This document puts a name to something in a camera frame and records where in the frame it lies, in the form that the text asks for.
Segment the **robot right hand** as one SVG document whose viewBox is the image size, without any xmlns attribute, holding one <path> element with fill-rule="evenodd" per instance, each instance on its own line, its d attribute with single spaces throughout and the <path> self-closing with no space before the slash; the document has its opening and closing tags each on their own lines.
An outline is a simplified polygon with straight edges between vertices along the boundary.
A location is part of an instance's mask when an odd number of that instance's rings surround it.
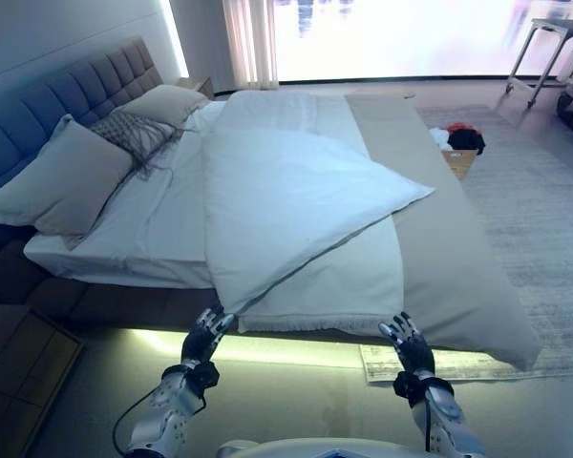
<svg viewBox="0 0 573 458">
<path fill-rule="evenodd" d="M 435 374 L 433 351 L 406 312 L 394 315 L 389 323 L 381 322 L 378 329 L 392 343 L 406 372 Z"/>
</svg>

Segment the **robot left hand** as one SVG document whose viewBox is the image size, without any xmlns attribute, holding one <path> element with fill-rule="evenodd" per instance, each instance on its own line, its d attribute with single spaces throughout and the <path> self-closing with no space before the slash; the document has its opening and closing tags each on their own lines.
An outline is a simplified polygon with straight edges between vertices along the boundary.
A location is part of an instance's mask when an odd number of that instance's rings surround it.
<svg viewBox="0 0 573 458">
<path fill-rule="evenodd" d="M 194 368 L 210 361 L 235 318 L 234 314 L 225 314 L 221 306 L 203 310 L 182 343 L 180 363 Z"/>
</svg>

